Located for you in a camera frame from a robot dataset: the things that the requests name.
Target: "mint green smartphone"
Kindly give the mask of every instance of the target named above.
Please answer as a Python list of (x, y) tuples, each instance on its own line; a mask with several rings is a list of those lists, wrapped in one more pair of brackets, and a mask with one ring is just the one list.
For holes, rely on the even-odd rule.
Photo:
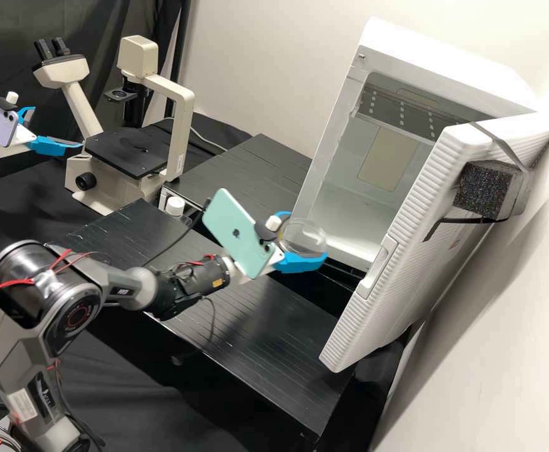
[(220, 188), (203, 214), (203, 224), (251, 279), (262, 272), (274, 245), (260, 245), (255, 220), (226, 188)]

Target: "white wall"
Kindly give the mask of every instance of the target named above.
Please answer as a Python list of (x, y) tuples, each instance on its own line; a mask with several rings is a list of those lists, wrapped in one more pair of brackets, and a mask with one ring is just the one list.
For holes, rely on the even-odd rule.
[(425, 325), (373, 450), (549, 451), (549, 153)]
[(195, 0), (181, 82), (196, 110), (312, 156), (373, 15), (513, 67), (540, 89), (549, 0)]

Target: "small white bottle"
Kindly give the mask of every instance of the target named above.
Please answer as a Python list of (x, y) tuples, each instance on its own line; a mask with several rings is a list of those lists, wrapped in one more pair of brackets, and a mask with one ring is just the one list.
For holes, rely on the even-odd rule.
[(192, 220), (184, 214), (186, 203), (180, 196), (170, 196), (166, 202), (166, 213), (176, 220), (180, 220), (186, 226), (190, 225)]

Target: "white bottle cap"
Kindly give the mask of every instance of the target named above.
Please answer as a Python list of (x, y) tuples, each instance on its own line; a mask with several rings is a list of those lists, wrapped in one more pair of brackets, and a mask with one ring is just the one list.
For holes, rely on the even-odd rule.
[(276, 215), (271, 215), (270, 218), (266, 220), (266, 229), (271, 230), (272, 232), (278, 231), (282, 220)]
[(184, 200), (180, 196), (171, 196), (166, 203), (166, 213), (173, 217), (181, 217), (184, 213)]
[(11, 104), (16, 104), (19, 100), (19, 94), (17, 94), (15, 91), (9, 91), (6, 94), (6, 101)]

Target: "foam block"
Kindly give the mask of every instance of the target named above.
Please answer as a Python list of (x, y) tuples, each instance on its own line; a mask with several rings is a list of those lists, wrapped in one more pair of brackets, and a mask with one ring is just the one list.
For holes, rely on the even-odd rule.
[(513, 214), (526, 175), (497, 160), (467, 162), (459, 177), (454, 206), (499, 220)]

